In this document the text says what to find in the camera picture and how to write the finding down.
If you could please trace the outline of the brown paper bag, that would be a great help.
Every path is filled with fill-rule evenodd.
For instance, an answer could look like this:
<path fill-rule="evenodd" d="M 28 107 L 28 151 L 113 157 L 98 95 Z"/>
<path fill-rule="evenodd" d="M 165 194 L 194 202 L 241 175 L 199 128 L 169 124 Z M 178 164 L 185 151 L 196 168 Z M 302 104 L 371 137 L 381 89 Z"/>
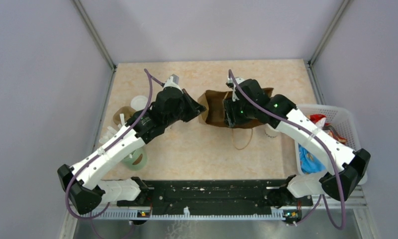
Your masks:
<path fill-rule="evenodd" d="M 229 128 L 231 144 L 236 150 L 244 150 L 249 146 L 254 135 L 254 128 L 267 126 L 246 116 L 242 104 L 232 101 L 232 91 L 206 90 L 199 98 L 198 102 L 206 107 L 206 111 L 199 116 L 201 124 L 209 126 Z M 235 129 L 250 130 L 249 139 L 245 145 L 239 146 L 235 142 Z"/>

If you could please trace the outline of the white paper coffee cup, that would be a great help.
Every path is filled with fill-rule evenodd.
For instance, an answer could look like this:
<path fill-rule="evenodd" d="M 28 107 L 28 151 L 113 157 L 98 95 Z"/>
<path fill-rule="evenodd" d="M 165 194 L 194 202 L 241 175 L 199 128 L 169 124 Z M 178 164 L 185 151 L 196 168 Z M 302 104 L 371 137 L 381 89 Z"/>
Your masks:
<path fill-rule="evenodd" d="M 271 125 L 266 124 L 265 125 L 265 134 L 267 137 L 275 138 L 280 134 L 280 132 L 278 130 L 274 129 Z"/>

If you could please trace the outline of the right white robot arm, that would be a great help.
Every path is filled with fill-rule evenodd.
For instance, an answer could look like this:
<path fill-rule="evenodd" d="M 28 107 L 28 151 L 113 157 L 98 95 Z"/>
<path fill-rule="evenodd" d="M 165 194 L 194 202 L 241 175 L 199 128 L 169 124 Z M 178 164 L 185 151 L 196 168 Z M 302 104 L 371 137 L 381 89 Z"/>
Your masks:
<path fill-rule="evenodd" d="M 371 157 L 368 151 L 335 140 L 284 95 L 270 97 L 257 80 L 229 77 L 226 85 L 232 89 L 232 96 L 223 101 L 228 127 L 257 120 L 292 138 L 325 167 L 319 173 L 288 179 L 286 188 L 280 191 L 284 204 L 293 205 L 299 198 L 313 194 L 326 194 L 337 201 L 349 198 L 366 173 Z"/>

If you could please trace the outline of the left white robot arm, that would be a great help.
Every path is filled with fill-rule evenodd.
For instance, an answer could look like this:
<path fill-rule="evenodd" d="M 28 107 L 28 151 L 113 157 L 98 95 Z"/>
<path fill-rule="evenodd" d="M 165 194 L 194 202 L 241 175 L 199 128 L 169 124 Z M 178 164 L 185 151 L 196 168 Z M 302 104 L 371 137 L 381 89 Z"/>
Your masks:
<path fill-rule="evenodd" d="M 74 165 L 58 168 L 66 206 L 73 205 L 78 216 L 90 213 L 101 203 L 124 200 L 136 206 L 145 204 L 147 186 L 139 179 L 103 180 L 103 176 L 132 152 L 162 135 L 173 123 L 189 122 L 205 110 L 184 89 L 167 87 L 160 91 L 149 107 L 136 112 L 97 151 Z"/>

